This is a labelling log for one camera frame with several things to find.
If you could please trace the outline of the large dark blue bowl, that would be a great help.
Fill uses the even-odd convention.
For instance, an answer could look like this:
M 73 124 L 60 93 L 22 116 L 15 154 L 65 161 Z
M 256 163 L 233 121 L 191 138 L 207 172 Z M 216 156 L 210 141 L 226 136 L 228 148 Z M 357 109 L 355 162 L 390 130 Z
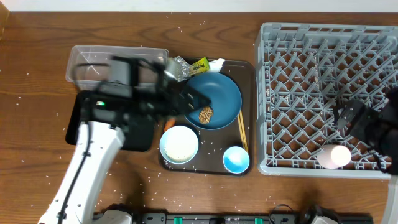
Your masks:
M 187 85 L 209 98 L 213 110 L 213 115 L 207 124 L 201 124 L 199 120 L 201 108 L 185 115 L 194 126 L 207 130 L 221 129 L 237 118 L 243 103 L 242 95 L 237 84 L 226 75 L 214 72 L 202 73 L 191 78 Z

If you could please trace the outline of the pink plastic cup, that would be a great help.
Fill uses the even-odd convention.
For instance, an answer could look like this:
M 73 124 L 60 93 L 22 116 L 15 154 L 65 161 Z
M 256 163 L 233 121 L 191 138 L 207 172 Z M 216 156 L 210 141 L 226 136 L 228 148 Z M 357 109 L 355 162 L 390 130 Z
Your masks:
M 317 161 L 323 168 L 337 169 L 351 161 L 351 151 L 342 145 L 324 145 L 317 156 Z

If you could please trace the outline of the small light blue cup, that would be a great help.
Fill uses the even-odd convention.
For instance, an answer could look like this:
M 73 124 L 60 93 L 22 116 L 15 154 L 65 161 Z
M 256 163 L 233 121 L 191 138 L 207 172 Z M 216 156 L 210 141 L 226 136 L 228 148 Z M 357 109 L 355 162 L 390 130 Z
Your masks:
M 232 146 L 225 150 L 222 161 L 224 168 L 232 174 L 241 174 L 250 165 L 248 152 L 239 146 Z

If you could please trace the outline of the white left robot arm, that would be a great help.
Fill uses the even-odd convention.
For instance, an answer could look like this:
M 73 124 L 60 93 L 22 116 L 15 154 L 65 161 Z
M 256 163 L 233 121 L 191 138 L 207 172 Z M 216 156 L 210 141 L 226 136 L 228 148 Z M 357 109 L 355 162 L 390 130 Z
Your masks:
M 189 114 L 211 100 L 192 87 L 174 88 L 162 63 L 113 55 L 109 78 L 93 90 L 74 85 L 80 104 L 78 137 L 59 190 L 40 223 L 133 223 L 122 204 L 95 215 L 106 174 L 129 132 L 142 120 Z

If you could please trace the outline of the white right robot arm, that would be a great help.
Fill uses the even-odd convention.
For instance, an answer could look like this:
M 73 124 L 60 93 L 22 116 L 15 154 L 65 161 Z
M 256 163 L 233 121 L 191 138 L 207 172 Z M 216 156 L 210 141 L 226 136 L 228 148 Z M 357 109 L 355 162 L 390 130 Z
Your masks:
M 382 222 L 397 223 L 397 88 L 387 94 L 388 102 L 378 112 L 359 100 L 349 100 L 333 109 L 334 124 L 376 151 L 378 169 L 390 174 L 388 196 Z

